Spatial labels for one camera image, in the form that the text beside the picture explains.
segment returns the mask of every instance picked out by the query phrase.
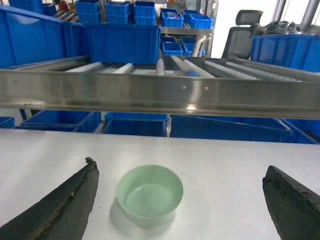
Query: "window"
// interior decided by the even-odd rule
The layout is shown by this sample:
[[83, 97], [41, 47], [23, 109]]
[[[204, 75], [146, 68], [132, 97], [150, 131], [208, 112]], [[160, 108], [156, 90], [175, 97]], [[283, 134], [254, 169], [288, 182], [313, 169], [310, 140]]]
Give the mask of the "window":
[[282, 21], [300, 24], [307, 9], [307, 0], [287, 0], [282, 13]]

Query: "chair headrest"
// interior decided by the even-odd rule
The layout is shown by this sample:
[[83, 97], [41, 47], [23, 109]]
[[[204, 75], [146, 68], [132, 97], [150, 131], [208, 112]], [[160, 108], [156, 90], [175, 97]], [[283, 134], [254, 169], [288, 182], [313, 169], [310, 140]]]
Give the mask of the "chair headrest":
[[258, 10], [240, 10], [235, 18], [236, 25], [260, 24], [260, 18], [264, 12]]

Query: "white wall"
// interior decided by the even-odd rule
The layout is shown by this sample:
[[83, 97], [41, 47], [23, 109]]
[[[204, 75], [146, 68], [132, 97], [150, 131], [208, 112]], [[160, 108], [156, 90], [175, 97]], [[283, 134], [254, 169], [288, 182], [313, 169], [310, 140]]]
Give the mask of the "white wall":
[[261, 25], [271, 22], [277, 0], [219, 0], [212, 44], [212, 58], [221, 58], [231, 27], [236, 26], [240, 10], [263, 11]]

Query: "metal pole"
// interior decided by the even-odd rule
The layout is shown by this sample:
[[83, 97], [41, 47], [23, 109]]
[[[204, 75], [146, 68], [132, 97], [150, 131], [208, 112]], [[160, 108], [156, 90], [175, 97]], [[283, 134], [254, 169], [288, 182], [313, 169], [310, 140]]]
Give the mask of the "metal pole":
[[219, 5], [219, 0], [208, 1], [207, 12], [205, 13], [208, 17], [213, 18], [213, 24], [212, 24], [212, 29], [211, 29], [212, 30], [211, 39], [209, 40], [208, 44], [205, 43], [203, 46], [204, 50], [206, 51], [206, 55], [209, 58], [211, 58], [214, 33], [215, 33], [215, 26], [216, 26], [216, 21], [217, 21], [218, 5]]
[[280, 21], [282, 13], [284, 12], [287, 0], [277, 0], [272, 16], [272, 21]]
[[320, 3], [320, 0], [309, 0], [308, 6], [306, 7], [306, 10], [304, 12], [300, 29], [302, 32], [305, 32], [306, 29], [311, 25], [312, 20], [314, 19], [314, 16], [316, 14], [318, 5]]

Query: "stainless steel rail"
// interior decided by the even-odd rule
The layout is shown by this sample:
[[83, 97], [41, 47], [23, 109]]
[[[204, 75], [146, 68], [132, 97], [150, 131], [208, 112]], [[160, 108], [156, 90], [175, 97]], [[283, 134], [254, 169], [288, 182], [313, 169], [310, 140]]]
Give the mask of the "stainless steel rail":
[[[135, 66], [154, 72], [152, 75], [39, 71], [40, 66], [33, 66], [36, 71], [2, 69], [0, 106], [320, 119], [318, 74], [247, 60], [174, 59], [163, 57], [163, 70], [155, 65]], [[208, 62], [213, 63], [205, 69], [208, 77], [201, 77], [206, 74], [199, 69], [204, 69]], [[228, 62], [297, 81], [270, 79], [270, 76], [266, 79], [259, 76], [259, 80], [222, 77]], [[186, 64], [201, 74], [185, 76]], [[224, 68], [215, 71], [214, 66]], [[233, 71], [241, 73], [240, 68]]]

